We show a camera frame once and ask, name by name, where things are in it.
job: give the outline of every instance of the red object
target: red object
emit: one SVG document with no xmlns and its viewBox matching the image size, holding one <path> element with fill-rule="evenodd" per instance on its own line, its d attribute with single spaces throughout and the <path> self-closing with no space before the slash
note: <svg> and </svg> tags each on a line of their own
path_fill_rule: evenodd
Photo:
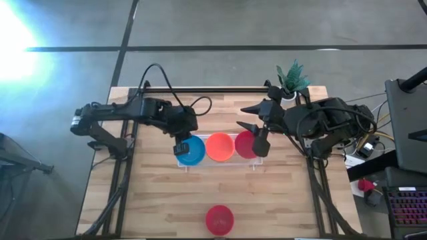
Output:
<svg viewBox="0 0 427 240">
<path fill-rule="evenodd" d="M 234 140 L 236 151 L 240 156 L 246 159 L 256 158 L 252 145 L 254 144 L 255 137 L 250 131 L 242 131 Z"/>
<path fill-rule="evenodd" d="M 215 161 L 227 161 L 234 153 L 233 139 L 227 133 L 214 133 L 205 143 L 207 155 Z"/>
<path fill-rule="evenodd" d="M 206 213 L 206 227 L 216 236 L 223 236 L 229 233 L 234 224 L 232 211 L 223 205 L 213 206 Z"/>
<path fill-rule="evenodd" d="M 369 182 L 368 180 L 360 179 L 358 182 L 358 188 L 359 188 L 359 190 L 361 190 L 363 192 L 367 192 L 369 190 L 374 189 L 375 185 L 373 183 Z"/>
</svg>

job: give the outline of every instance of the white pot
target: white pot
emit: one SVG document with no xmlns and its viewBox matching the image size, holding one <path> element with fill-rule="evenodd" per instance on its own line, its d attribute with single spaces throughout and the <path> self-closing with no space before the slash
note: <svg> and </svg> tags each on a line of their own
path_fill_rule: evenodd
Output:
<svg viewBox="0 0 427 240">
<path fill-rule="evenodd" d="M 280 104 L 281 105 L 288 105 L 290 103 L 293 103 L 295 98 L 296 98 L 296 91 L 294 91 L 294 96 L 292 98 L 290 98 L 290 99 L 282 98 L 282 100 L 280 101 Z"/>
</svg>

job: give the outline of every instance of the blue bowl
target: blue bowl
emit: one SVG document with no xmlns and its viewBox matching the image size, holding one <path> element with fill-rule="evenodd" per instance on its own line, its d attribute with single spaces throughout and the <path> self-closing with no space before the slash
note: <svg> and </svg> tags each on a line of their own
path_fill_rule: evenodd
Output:
<svg viewBox="0 0 427 240">
<path fill-rule="evenodd" d="M 187 166 L 195 166 L 200 163 L 205 157 L 206 149 L 205 143 L 199 137 L 191 136 L 189 139 L 183 141 L 188 143 L 189 152 L 183 155 L 178 155 L 178 161 Z"/>
</svg>

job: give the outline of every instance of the clear acrylic tray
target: clear acrylic tray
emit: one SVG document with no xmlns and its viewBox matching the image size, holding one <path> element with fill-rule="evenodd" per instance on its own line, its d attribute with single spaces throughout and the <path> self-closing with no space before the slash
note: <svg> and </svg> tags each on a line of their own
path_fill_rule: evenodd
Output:
<svg viewBox="0 0 427 240">
<path fill-rule="evenodd" d="M 238 134 L 228 134 L 228 135 L 233 139 L 233 142 L 238 136 Z M 199 137 L 203 141 L 203 143 L 206 144 L 206 140 L 211 135 L 207 134 L 207 135 L 196 135 L 196 136 Z M 248 165 L 251 165 L 252 169 L 255 171 L 256 165 L 262 165 L 263 158 L 256 157 L 253 159 L 246 159 L 241 157 L 237 153 L 237 151 L 234 151 L 232 157 L 230 157 L 227 161 L 224 161 L 224 162 L 212 160 L 207 154 L 205 154 L 205 157 L 203 158 L 203 160 L 201 160 L 199 164 L 194 166 L 185 165 L 183 163 L 180 163 L 178 160 L 177 160 L 177 163 L 178 163 L 178 167 L 185 167 L 185 171 L 187 171 L 189 167 L 221 167 L 221 166 L 226 167 L 226 166 L 248 166 Z"/>
</svg>

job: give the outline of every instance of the potted plant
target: potted plant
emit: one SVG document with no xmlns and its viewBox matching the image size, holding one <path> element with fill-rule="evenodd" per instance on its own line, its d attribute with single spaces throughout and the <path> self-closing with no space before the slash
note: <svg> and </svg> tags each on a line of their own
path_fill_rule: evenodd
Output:
<svg viewBox="0 0 427 240">
<path fill-rule="evenodd" d="M 298 61 L 296 59 L 287 75 L 283 74 L 281 67 L 276 66 L 276 68 L 278 70 L 279 82 L 283 90 L 282 104 L 293 101 L 296 98 L 296 92 L 305 89 L 310 84 L 310 81 L 306 79 L 307 76 L 301 77 L 303 65 L 298 66 Z"/>
</svg>

